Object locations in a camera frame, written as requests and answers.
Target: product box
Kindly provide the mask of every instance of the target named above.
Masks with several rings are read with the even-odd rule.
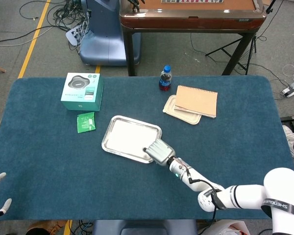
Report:
[[[99,73],[69,72],[61,102],[68,110],[99,111],[103,80]]]

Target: blue bottle cap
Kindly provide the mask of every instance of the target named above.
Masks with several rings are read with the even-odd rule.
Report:
[[[164,72],[170,72],[171,71],[171,67],[170,65],[165,65],[165,68],[163,69]]]

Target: green packet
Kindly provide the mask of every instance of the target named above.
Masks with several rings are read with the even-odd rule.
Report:
[[[77,115],[77,132],[96,130],[95,112]]]

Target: notebook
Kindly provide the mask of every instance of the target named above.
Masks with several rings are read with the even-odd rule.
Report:
[[[217,92],[178,86],[174,109],[215,118],[217,116],[217,96]]]

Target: floor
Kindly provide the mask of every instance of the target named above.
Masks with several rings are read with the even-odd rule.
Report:
[[[0,1],[0,40],[19,37],[37,27],[40,19],[26,20],[19,15],[18,9],[26,2],[28,0]],[[280,3],[281,0],[276,1],[273,13],[268,16],[260,32],[263,32],[268,26]],[[23,13],[29,17],[40,16],[44,6],[43,2],[34,2],[24,7]],[[284,0],[264,36],[267,37],[265,42],[257,40],[257,53],[253,55],[252,63],[268,68],[279,78],[291,83],[292,78],[284,76],[282,68],[286,64],[294,65],[294,2]],[[32,38],[33,34],[30,34],[18,40],[0,43],[0,45],[20,44]],[[221,37],[213,34],[192,35],[194,47],[204,52],[212,51],[237,38],[239,38],[238,35],[231,34],[223,34]],[[0,72],[0,119],[10,86],[20,74],[29,47],[30,43],[15,47],[0,47],[0,67],[7,70],[6,73]],[[228,60],[222,52],[217,52],[212,57],[218,61]],[[246,57],[243,58],[241,63],[246,63],[246,59]],[[190,34],[144,34],[142,59],[137,66],[138,75],[158,76],[165,64],[171,65],[173,75],[216,75],[221,74],[226,65],[226,63],[215,63],[202,53],[194,51],[190,43]],[[76,51],[69,50],[63,31],[52,28],[37,39],[23,77],[65,77],[67,72],[89,72],[95,71],[95,68],[95,66],[83,64]],[[288,67],[285,72],[292,73],[293,71]],[[127,69],[126,67],[101,67],[100,73],[103,76],[127,76]],[[265,76],[271,81],[272,90],[276,93],[281,92],[284,88],[268,70],[262,67],[251,65],[249,74]],[[274,96],[277,98],[276,105],[280,116],[294,116],[294,97],[279,99],[278,94]],[[1,222],[0,235],[25,234],[31,222]],[[269,220],[247,220],[246,224],[252,235],[271,226]]]

